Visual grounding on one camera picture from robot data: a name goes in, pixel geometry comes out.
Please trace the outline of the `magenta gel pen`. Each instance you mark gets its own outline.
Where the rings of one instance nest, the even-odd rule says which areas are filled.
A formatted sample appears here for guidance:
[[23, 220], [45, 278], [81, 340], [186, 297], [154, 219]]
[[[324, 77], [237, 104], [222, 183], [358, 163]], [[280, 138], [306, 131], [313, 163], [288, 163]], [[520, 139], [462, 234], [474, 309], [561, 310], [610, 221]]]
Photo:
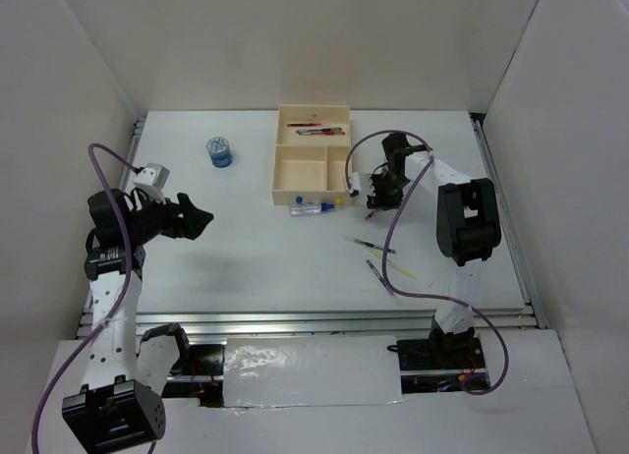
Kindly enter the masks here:
[[378, 213], [380, 212], [379, 209], [373, 209], [371, 210], [365, 217], [365, 221], [370, 221], [371, 219], [373, 219]]

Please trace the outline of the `green gel pen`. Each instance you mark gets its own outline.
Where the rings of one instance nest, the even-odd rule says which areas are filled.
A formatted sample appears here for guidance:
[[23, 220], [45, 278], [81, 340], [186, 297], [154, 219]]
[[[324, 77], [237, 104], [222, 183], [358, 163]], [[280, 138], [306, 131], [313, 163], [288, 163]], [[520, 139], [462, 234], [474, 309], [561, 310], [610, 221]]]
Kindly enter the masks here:
[[391, 248], [388, 248], [388, 247], [385, 247], [385, 246], [381, 246], [381, 245], [378, 245], [376, 243], [372, 243], [372, 242], [369, 242], [369, 241], [365, 241], [365, 240], [362, 240], [362, 239], [359, 239], [359, 238], [355, 238], [355, 237], [352, 237], [352, 236], [345, 236], [344, 237], [344, 241], [346, 241], [348, 243], [351, 243], [351, 244], [355, 244], [355, 245], [364, 247], [364, 248], [368, 248], [368, 249], [371, 249], [371, 250], [383, 252], [383, 253], [387, 252], [387, 253], [394, 254], [394, 255], [397, 254], [396, 250], [394, 250], [394, 249], [391, 249]]

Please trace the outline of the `red capped pen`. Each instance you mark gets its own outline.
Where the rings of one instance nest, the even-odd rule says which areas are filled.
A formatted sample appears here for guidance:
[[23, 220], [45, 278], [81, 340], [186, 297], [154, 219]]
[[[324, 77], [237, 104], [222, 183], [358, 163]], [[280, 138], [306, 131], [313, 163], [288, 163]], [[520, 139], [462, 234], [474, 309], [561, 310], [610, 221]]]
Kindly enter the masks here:
[[297, 131], [299, 136], [345, 136], [342, 130], [303, 130]]

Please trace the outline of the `purple gel pen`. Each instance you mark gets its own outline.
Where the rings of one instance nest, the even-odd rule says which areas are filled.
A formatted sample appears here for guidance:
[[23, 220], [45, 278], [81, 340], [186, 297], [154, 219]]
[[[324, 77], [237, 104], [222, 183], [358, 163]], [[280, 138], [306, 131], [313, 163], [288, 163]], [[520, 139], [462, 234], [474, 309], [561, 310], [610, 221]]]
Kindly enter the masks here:
[[370, 259], [367, 259], [366, 264], [368, 265], [369, 269], [374, 274], [374, 276], [377, 278], [379, 283], [382, 285], [382, 287], [385, 289], [387, 294], [390, 296], [390, 299], [394, 303], [394, 305], [398, 308], [401, 308], [402, 301], [400, 300], [400, 297], [386, 284], [384, 277], [382, 276], [380, 271], [376, 268], [376, 266], [373, 264], [373, 262]]

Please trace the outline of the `yellow gel pen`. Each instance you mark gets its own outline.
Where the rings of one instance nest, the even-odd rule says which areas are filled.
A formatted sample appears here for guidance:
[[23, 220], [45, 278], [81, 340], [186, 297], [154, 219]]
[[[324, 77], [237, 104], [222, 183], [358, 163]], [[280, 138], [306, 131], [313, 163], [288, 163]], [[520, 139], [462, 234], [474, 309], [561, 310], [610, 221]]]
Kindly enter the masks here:
[[[372, 249], [372, 248], [367, 248], [367, 251], [369, 253], [371, 253], [372, 255], [374, 255], [375, 257], [377, 257], [379, 260], [383, 259], [383, 255], [380, 251], [376, 250], [376, 249]], [[398, 271], [399, 273], [405, 275], [407, 278], [412, 279], [412, 280], [416, 280], [417, 277], [407, 268], [405, 268], [404, 266], [402, 266], [401, 264], [399, 264], [398, 262], [396, 262], [395, 260], [391, 259], [390, 257], [388, 257], [386, 259], [386, 263], [389, 267], [392, 267], [393, 269], [395, 269], [396, 271]]]

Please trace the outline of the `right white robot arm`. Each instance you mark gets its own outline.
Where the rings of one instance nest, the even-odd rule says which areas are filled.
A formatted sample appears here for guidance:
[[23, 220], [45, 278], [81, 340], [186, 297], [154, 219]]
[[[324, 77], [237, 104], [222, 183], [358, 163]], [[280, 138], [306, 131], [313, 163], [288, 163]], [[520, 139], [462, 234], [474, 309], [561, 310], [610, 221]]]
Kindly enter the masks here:
[[453, 169], [437, 159], [428, 143], [417, 135], [412, 137], [419, 143], [412, 145], [409, 135], [402, 131], [382, 133], [386, 165], [381, 172], [369, 176], [367, 207], [395, 212], [385, 243], [392, 240], [412, 193], [422, 186], [435, 198], [436, 244], [449, 259], [454, 275], [451, 289], [444, 295], [399, 289], [386, 270], [382, 271], [383, 280], [388, 290], [401, 297], [438, 302], [431, 321], [429, 356], [437, 366], [449, 368], [474, 351], [480, 276], [501, 242], [494, 183], [489, 178], [473, 179]]

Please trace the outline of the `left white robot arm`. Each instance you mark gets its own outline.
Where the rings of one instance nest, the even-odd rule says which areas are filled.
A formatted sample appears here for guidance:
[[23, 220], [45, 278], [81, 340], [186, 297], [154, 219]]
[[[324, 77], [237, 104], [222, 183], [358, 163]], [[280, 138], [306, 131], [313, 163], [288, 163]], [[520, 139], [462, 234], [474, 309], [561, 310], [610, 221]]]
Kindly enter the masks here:
[[94, 224], [86, 239], [85, 272], [93, 329], [81, 388], [64, 398], [62, 417], [88, 453], [114, 453], [155, 442], [166, 429], [161, 398], [169, 372], [193, 365], [194, 350], [178, 323], [137, 334], [144, 245], [163, 236], [198, 238], [211, 213], [180, 193], [157, 202], [141, 191], [115, 189], [88, 201]]

